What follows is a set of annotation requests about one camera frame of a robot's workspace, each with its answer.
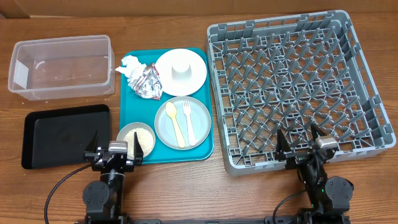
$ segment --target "white paper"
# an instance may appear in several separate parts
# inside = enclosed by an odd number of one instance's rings
[[[14,70],[14,83],[26,89],[28,74],[29,68],[27,68],[23,63],[17,60]]]
[[[131,55],[122,59],[122,65],[125,67],[118,67],[115,70],[124,74],[129,83],[136,81],[147,66],[146,64],[141,64],[137,57]]]

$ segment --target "wooden table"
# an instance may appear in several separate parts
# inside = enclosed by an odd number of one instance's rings
[[[24,118],[38,110],[105,103],[111,108],[112,135],[119,127],[120,77],[111,96],[28,101],[7,89],[14,44],[21,40],[106,34],[116,65],[131,50],[199,47],[205,49],[210,24],[275,15],[102,17],[84,19],[8,19],[0,21],[0,223],[43,223],[52,187],[81,165],[25,170],[21,167]],[[398,131],[398,14],[351,13],[362,49],[395,131]],[[200,162],[138,167],[126,175],[124,211],[133,218],[162,220],[263,218],[303,186],[295,170],[230,177],[224,171],[213,102],[215,150]],[[327,164],[329,176],[355,185],[349,215],[353,223],[398,220],[398,147],[369,159]],[[81,194],[100,174],[89,169],[68,179],[53,196],[51,223],[73,223],[85,215]],[[309,206],[306,195],[287,202],[279,214]]]

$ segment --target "gray dish rack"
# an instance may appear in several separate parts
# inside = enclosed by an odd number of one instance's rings
[[[207,56],[224,166],[230,175],[284,168],[315,123],[338,140],[331,162],[375,156],[396,137],[345,11],[209,26]]]

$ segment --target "white plate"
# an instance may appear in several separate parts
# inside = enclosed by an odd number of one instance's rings
[[[182,111],[182,101],[189,100],[191,105],[191,121],[197,143],[190,146],[188,143],[188,127],[187,118]],[[180,148],[175,137],[172,119],[167,116],[166,103],[171,102],[177,109],[177,123],[180,126],[182,136],[185,140],[185,147]],[[211,128],[211,117],[206,106],[199,100],[189,96],[174,97],[166,101],[156,112],[155,116],[155,132],[157,137],[168,147],[172,149],[192,149],[199,146],[209,135]]]
[[[179,60],[189,63],[192,74],[187,80],[173,78],[172,64]],[[207,77],[206,63],[195,52],[187,49],[174,49],[164,53],[155,64],[162,82],[163,92],[172,96],[187,96],[198,91]]]

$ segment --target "crumpled foil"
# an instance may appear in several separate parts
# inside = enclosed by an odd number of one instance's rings
[[[129,86],[137,95],[146,99],[160,100],[163,93],[162,84],[159,79],[159,73],[155,68],[155,63],[147,66],[136,82],[129,83]]]

